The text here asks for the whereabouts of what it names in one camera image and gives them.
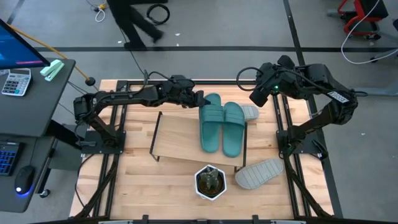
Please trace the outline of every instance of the computer monitor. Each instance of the computer monitor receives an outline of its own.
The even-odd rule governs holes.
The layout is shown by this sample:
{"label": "computer monitor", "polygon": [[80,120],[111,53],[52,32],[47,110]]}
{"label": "computer monitor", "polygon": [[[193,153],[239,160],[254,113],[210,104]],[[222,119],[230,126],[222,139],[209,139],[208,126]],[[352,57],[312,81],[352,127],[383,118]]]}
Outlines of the computer monitor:
{"label": "computer monitor", "polygon": [[0,70],[49,65],[48,60],[0,19]]}

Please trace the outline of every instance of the succulent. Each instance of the succulent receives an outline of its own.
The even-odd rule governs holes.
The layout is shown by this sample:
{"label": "succulent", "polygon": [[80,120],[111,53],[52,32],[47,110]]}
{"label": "succulent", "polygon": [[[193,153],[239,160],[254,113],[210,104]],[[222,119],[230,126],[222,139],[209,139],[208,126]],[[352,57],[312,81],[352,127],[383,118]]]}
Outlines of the succulent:
{"label": "succulent", "polygon": [[210,167],[207,167],[206,172],[200,174],[200,179],[206,182],[208,190],[210,190],[212,187],[216,189],[219,184],[218,169],[210,170]]}

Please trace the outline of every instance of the gray slide sandal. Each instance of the gray slide sandal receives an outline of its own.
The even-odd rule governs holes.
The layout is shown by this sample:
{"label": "gray slide sandal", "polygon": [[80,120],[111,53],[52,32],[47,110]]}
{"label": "gray slide sandal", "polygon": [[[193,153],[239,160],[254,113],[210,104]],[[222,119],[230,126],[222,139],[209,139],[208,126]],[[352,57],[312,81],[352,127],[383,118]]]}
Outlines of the gray slide sandal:
{"label": "gray slide sandal", "polygon": [[256,189],[268,180],[278,176],[284,170],[282,161],[268,159],[247,167],[243,167],[235,174],[235,180],[244,189]]}
{"label": "gray slide sandal", "polygon": [[259,110],[254,105],[240,105],[244,113],[244,120],[250,121],[259,117]]}

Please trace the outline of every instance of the person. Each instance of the person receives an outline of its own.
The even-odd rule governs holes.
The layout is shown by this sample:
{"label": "person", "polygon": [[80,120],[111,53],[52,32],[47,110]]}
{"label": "person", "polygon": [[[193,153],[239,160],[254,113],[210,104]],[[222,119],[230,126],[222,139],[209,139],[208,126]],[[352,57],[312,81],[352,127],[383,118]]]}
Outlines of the person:
{"label": "person", "polygon": [[155,25],[144,19],[137,9],[131,7],[130,1],[108,0],[108,5],[117,25],[130,40],[130,42],[124,43],[124,48],[128,50],[146,50],[146,46],[139,37],[133,24],[152,37],[153,43],[156,43],[163,37],[164,33],[158,30]]}

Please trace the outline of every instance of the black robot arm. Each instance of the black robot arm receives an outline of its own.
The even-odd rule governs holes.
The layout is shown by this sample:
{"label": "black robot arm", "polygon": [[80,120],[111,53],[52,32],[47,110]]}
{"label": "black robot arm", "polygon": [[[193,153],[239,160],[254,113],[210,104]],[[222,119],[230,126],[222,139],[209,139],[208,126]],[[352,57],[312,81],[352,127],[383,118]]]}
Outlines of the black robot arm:
{"label": "black robot arm", "polygon": [[302,144],[305,136],[328,124],[347,123],[358,101],[354,90],[349,90],[331,75],[324,64],[311,64],[296,67],[286,55],[281,56],[278,64],[264,63],[257,70],[256,87],[250,99],[262,107],[269,95],[279,93],[298,100],[307,100],[312,95],[326,95],[331,98],[318,116],[300,126],[287,129],[287,147]]}
{"label": "black robot arm", "polygon": [[106,124],[98,115],[107,106],[133,105],[156,107],[163,103],[182,105],[194,108],[207,103],[203,91],[194,92],[195,83],[182,75],[175,75],[167,81],[144,87],[139,91],[99,91],[88,93],[73,101],[77,124],[86,123],[101,135],[106,146],[117,146],[118,138],[114,126]]}

